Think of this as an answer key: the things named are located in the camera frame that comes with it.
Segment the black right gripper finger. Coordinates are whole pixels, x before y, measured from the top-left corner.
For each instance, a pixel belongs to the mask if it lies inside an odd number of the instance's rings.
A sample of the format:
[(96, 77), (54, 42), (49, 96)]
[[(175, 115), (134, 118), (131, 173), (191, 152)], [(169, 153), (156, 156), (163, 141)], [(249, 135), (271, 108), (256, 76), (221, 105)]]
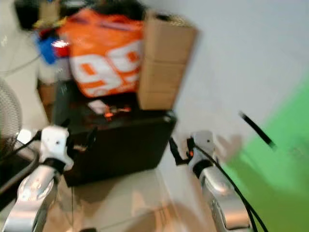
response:
[(174, 141), (172, 137), (169, 139), (169, 150), (175, 160), (175, 162), (181, 162), (181, 156), (178, 152), (178, 146), (177, 143)]

